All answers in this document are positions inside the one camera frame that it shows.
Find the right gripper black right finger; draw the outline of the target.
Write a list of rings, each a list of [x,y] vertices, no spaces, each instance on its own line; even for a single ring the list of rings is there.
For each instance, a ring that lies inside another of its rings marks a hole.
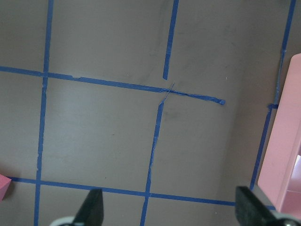
[[[247,186],[237,186],[235,215],[240,226],[271,226],[277,218]]]

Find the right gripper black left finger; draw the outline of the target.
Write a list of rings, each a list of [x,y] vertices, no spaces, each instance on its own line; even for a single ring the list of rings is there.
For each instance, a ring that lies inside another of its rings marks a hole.
[[[101,226],[104,220],[103,191],[92,189],[73,220],[74,226]]]

